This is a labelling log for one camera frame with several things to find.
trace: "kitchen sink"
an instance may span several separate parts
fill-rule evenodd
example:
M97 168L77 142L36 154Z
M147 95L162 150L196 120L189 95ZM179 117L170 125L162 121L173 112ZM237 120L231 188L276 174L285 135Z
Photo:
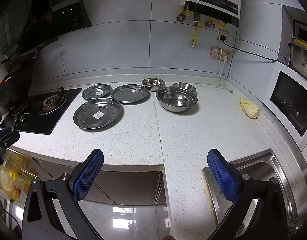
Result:
M279 180L279 183L282 186L282 194L285 201L289 226L290 222L292 222L292 220L297 216L295 200L289 182L273 150L268 149L263 152L256 153L254 155L232 161L230 163L232 163L236 167L240 174L247 173L253 179L268 181L270 178L274 177ZM226 212L232 206L232 202L225 199L210 168L205 167L203 170L213 202L217 225L219 225L219 223L225 217ZM247 228L252 218L257 202L258 199L252 200L252 203L243 221L245 229Z

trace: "digital display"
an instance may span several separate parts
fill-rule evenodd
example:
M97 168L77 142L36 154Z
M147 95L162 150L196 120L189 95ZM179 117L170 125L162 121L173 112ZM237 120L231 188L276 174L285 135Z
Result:
M228 0L199 0L205 3L223 8L231 13L238 15L238 5Z

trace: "microwave door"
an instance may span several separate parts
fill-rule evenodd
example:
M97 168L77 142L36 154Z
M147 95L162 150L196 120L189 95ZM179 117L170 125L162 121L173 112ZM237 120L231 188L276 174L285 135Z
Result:
M303 150L307 145L307 80L277 62L263 103Z

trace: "kitchen counter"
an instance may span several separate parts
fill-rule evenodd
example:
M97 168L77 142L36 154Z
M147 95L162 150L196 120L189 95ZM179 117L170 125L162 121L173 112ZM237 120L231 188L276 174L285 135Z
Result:
M141 84L108 84L116 88L126 83ZM290 169L298 166L287 163L259 120L249 119L243 113L234 94L214 85L193 85L197 88L198 104L187 112L166 111L151 92L145 102L123 105L122 118L97 132L83 131L73 122L75 110L85 102L80 93L50 135L20 132L14 147L25 154L67 165L84 161L94 148L99 148L104 153L104 170L163 169L171 234L177 239L205 240L216 228L202 171L210 149L217 148L227 161L232 161L272 148L295 191ZM83 91L89 86L66 89L81 87Z

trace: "yellow plastic bag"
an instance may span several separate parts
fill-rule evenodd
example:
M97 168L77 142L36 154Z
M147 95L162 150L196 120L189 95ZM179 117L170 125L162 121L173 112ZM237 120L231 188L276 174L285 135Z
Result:
M4 166L0 166L0 185L3 191L8 195L8 197L12 200L18 201L21 188L23 186L23 179L18 175L17 172L6 168Z
M242 110L244 111L244 113L250 117L250 118L257 118L259 115L259 107L249 101L248 99L242 98L239 101L239 105L241 106Z

